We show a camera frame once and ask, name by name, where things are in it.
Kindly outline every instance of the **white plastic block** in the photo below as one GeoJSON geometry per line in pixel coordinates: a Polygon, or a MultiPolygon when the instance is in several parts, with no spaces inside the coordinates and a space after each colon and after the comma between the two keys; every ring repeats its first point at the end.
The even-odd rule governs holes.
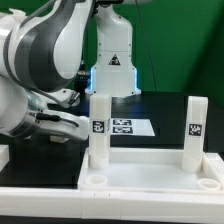
{"type": "Polygon", "coordinates": [[[95,94],[90,98],[89,161],[94,169],[109,166],[111,96],[95,94]]]}
{"type": "Polygon", "coordinates": [[[81,218],[81,200],[77,190],[0,188],[0,215],[81,218]]]}
{"type": "Polygon", "coordinates": [[[90,118],[108,120],[111,118],[111,96],[94,94],[90,97],[90,118]]]}
{"type": "Polygon", "coordinates": [[[0,145],[0,171],[7,165],[9,162],[9,147],[8,145],[0,145]]]}
{"type": "Polygon", "coordinates": [[[182,168],[199,172],[202,165],[208,98],[189,97],[182,168]]]}
{"type": "Polygon", "coordinates": [[[122,194],[119,192],[85,192],[82,199],[82,218],[119,220],[121,199],[122,194]]]}

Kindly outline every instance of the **black cable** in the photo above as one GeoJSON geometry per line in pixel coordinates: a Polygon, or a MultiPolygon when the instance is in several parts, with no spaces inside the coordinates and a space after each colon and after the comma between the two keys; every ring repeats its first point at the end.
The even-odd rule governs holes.
{"type": "Polygon", "coordinates": [[[77,122],[68,120],[66,118],[61,118],[58,115],[50,115],[50,114],[44,114],[44,113],[37,113],[37,114],[30,113],[30,115],[34,116],[37,120],[40,120],[40,121],[53,121],[53,122],[63,121],[63,122],[72,124],[77,128],[79,127],[79,124],[77,122]]]}
{"type": "Polygon", "coordinates": [[[150,47],[149,47],[149,43],[148,43],[148,40],[147,40],[147,37],[146,37],[145,29],[143,27],[142,16],[141,16],[138,0],[135,0],[135,4],[136,4],[137,12],[138,12],[138,18],[139,18],[140,27],[141,27],[141,30],[142,30],[142,35],[143,35],[144,42],[145,42],[146,49],[147,49],[147,55],[148,55],[148,58],[149,58],[149,63],[151,65],[151,69],[152,69],[152,78],[153,78],[153,83],[154,83],[154,89],[155,89],[155,92],[157,92],[155,66],[154,66],[154,62],[153,62],[153,59],[152,59],[152,54],[151,54],[151,50],[150,50],[150,47]]]}

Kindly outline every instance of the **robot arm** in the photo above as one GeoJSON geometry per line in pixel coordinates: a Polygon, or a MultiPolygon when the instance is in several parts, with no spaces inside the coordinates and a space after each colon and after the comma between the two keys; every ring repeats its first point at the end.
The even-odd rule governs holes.
{"type": "Polygon", "coordinates": [[[0,15],[0,133],[25,138],[40,131],[87,139],[88,118],[48,110],[32,91],[55,92],[70,83],[80,66],[83,36],[94,9],[122,2],[135,3],[50,0],[53,10],[44,17],[26,17],[18,10],[0,15]]]}

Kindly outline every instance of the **white platform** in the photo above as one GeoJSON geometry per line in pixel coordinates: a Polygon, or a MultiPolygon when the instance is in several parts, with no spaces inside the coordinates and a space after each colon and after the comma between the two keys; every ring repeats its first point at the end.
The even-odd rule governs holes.
{"type": "Polygon", "coordinates": [[[111,165],[99,171],[88,169],[87,151],[78,190],[0,188],[0,215],[223,223],[224,191],[197,189],[204,177],[220,182],[223,189],[222,159],[204,154],[202,172],[192,174],[181,170],[182,154],[112,148],[111,165]],[[88,182],[94,176],[106,179],[88,182]]]}

